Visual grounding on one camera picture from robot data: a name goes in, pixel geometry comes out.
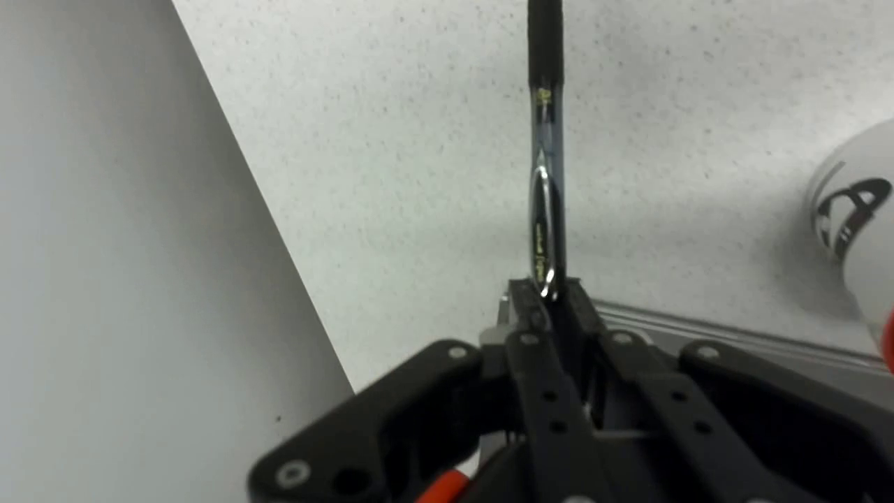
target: bolt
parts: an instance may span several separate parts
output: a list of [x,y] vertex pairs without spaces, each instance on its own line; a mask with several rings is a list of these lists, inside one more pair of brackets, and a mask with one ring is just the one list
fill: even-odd
[[524,347],[537,347],[537,342],[540,342],[540,338],[537,338],[533,331],[523,331],[519,340],[523,340]]
[[716,347],[697,347],[695,354],[702,354],[703,361],[716,361],[721,358],[721,351]]
[[447,351],[453,361],[461,361],[461,358],[466,358],[468,354],[468,349],[464,349],[464,347],[450,347],[450,351]]
[[278,471],[276,471],[276,484],[278,484],[283,488],[297,488],[297,485],[302,485],[308,478],[311,478],[311,464],[305,464],[305,460],[287,460],[287,464],[283,464]]
[[632,331],[615,331],[612,340],[626,347],[626,342],[635,342],[635,335]]
[[595,503],[590,493],[569,493],[561,503]]

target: red marking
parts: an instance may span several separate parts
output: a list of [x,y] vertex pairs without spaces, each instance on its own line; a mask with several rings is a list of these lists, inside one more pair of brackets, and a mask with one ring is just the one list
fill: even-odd
[[882,358],[885,358],[889,369],[894,370],[894,312],[892,312],[889,327],[882,331]]
[[459,468],[450,468],[439,481],[433,481],[417,503],[453,503],[464,493],[466,485],[468,478]]

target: metal bar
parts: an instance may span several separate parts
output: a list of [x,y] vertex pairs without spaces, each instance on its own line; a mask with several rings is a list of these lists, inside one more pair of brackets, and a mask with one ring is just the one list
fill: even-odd
[[561,3],[528,3],[530,275],[542,298],[565,291]]
[[629,303],[616,303],[616,302],[607,302],[607,298],[595,298],[593,303],[612,330],[636,330],[636,331],[647,331],[647,335],[668,335],[668,338],[678,338],[681,342],[706,338],[706,340],[742,347],[742,349],[760,351],[760,354],[778,354],[785,361],[830,366],[836,370],[865,370],[865,375],[878,375],[878,376],[892,375],[878,354],[847,351],[847,349],[820,347],[820,342],[809,342],[809,340],[791,340],[791,338],[774,335],[774,331],[711,324],[711,320],[685,319],[685,316],[674,316],[674,312],[629,307]]
[[554,340],[542,331],[516,331],[506,340],[506,361],[519,400],[528,443],[524,481],[533,500],[619,500]]

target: hole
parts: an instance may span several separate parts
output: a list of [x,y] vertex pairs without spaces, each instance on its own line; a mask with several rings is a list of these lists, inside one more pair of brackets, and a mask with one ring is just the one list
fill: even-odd
[[709,436],[716,426],[709,426],[706,421],[695,421],[695,432]]
[[393,443],[392,453],[385,453],[385,481],[392,493],[403,493],[410,484],[410,446]]
[[336,471],[331,488],[343,497],[359,493],[368,488],[368,471],[345,467]]

